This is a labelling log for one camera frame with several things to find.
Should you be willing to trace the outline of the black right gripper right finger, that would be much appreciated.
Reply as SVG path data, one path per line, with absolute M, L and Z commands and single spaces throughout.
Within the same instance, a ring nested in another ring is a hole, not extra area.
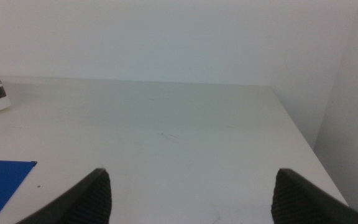
M 291 169 L 279 169 L 271 214 L 274 224 L 358 224 L 358 212 Z

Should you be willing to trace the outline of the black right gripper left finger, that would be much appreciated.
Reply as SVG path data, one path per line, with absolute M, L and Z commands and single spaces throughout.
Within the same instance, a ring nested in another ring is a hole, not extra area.
M 64 194 L 24 218 L 21 224 L 108 224 L 111 182 L 106 169 L 95 169 Z

